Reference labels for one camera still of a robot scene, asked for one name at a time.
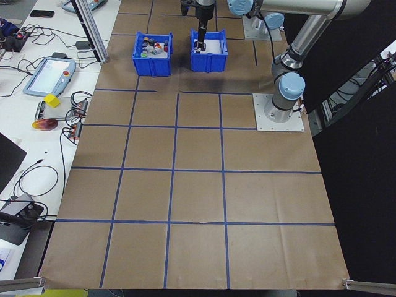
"electronic device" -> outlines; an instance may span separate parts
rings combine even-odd
[[[93,0],[93,1],[90,1],[88,3],[88,7],[90,8],[91,11],[94,11],[95,9],[98,9],[99,7],[104,5],[104,3],[106,3],[106,2],[107,2],[107,0]],[[71,4],[71,1],[66,1],[64,4],[62,4],[62,8],[65,11],[69,11],[69,12],[74,12],[75,13],[74,7]]]
[[[24,88],[24,93],[39,97],[62,94],[75,71],[75,61],[47,57]]]
[[[30,17],[53,17],[55,15],[55,11],[41,11],[34,9],[29,14]]]
[[[45,101],[39,102],[36,110],[35,121],[38,119],[56,119],[58,121],[64,121],[66,113],[72,109],[70,102],[62,102],[57,107],[50,107]],[[78,116],[75,112],[67,113],[66,119],[71,119],[74,116]]]

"power adapter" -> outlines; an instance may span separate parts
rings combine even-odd
[[[90,45],[90,43],[89,43],[89,41],[77,41],[76,43],[75,43],[75,47],[78,49],[78,50],[81,50],[81,49],[85,49],[85,50],[90,50],[91,49],[91,45]]]

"white desk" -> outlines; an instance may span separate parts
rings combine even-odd
[[[104,6],[93,11],[97,27],[102,39],[104,40],[110,39],[120,3],[120,0],[108,0]],[[60,1],[38,0],[34,9],[54,10],[55,15],[50,19],[28,17],[23,26],[28,24],[37,24],[41,27],[49,27],[67,33],[85,36],[77,16],[71,12],[61,9]],[[73,37],[62,33],[59,33],[58,35],[67,45],[74,45],[76,41],[86,40],[86,38]],[[40,42],[45,42],[46,40],[48,39],[42,37]],[[40,57],[51,56],[53,52],[66,53],[70,58],[76,58],[78,51],[76,48],[66,48],[64,44],[57,39],[51,41],[46,46],[42,46],[34,45],[32,43],[32,38],[29,38],[21,53],[14,53],[10,60],[2,60],[0,65],[16,66],[21,59],[34,61]],[[4,58],[8,59],[10,57],[11,54],[7,53]],[[94,61],[94,59],[84,59],[82,61],[82,63],[87,64],[88,62]],[[78,90],[93,93],[99,76],[99,71],[99,63],[92,64],[84,69],[80,69],[77,66],[76,73],[73,75],[70,84],[66,87],[65,92],[60,96],[61,101],[64,103],[69,102],[70,95]],[[25,76],[25,74],[19,73],[13,69],[0,69],[0,96],[10,94],[12,89]],[[50,193],[37,197],[35,200],[45,203],[48,206],[49,214],[56,215],[61,203],[63,185],[63,168],[59,146],[59,135],[61,134],[62,128],[66,125],[60,122],[59,126],[55,130],[46,132],[37,131],[32,128],[31,124],[34,121],[37,105],[42,101],[42,98],[22,93],[22,89],[28,80],[29,78],[27,77],[23,84],[15,90],[13,96],[0,98],[0,132],[8,138],[16,141],[17,144],[27,152],[27,156],[14,176],[14,179],[0,194],[0,199],[9,198],[10,194],[12,194],[13,181],[17,179],[22,170],[34,164],[39,159],[44,159],[41,165],[54,167],[59,173],[59,181]],[[79,101],[85,97],[86,96],[76,96],[75,99]],[[66,175],[68,175],[76,147],[66,139],[63,140],[62,144]],[[40,168],[25,178],[24,189],[32,194],[45,192],[54,184],[55,178],[56,175],[53,171],[46,170],[46,168]],[[12,250],[3,270],[0,272],[0,280],[9,280],[15,277],[26,242],[27,239],[25,239],[20,246],[16,246],[0,240],[0,248],[8,248]]]

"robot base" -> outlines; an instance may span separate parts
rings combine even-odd
[[[259,28],[255,27],[256,22],[260,22]],[[250,40],[270,40],[270,35],[268,31],[265,29],[265,25],[263,21],[253,17],[251,19],[242,16],[243,30],[245,32],[245,39]],[[279,29],[271,30],[271,36],[273,41],[281,41],[282,36],[280,34]]]
[[[272,100],[272,97],[272,94],[253,94],[257,130],[271,132],[304,132],[303,119],[299,111],[292,113],[291,118],[285,123],[276,123],[265,115],[264,106],[269,100]]]

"small object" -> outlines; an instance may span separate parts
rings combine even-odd
[[[77,41],[76,43],[75,43],[75,47],[78,49],[78,50],[81,50],[81,49],[85,49],[85,50],[90,50],[91,49],[91,44],[89,43],[89,41],[87,41],[87,40],[84,40],[84,41]]]
[[[59,99],[57,98],[57,96],[53,95],[53,94],[48,94],[47,96],[44,97],[44,101],[45,103],[47,103],[48,105],[50,105],[50,107],[55,108],[57,107],[59,104],[61,104],[61,102],[59,101]]]
[[[55,119],[38,119],[32,123],[32,127],[41,131],[50,131],[58,126]]]
[[[55,15],[55,11],[39,11],[39,10],[32,10],[29,14],[30,17],[53,17]]]
[[[69,59],[69,57],[67,56],[67,54],[64,53],[57,53],[54,52],[51,56],[52,58],[57,58],[57,59]]]

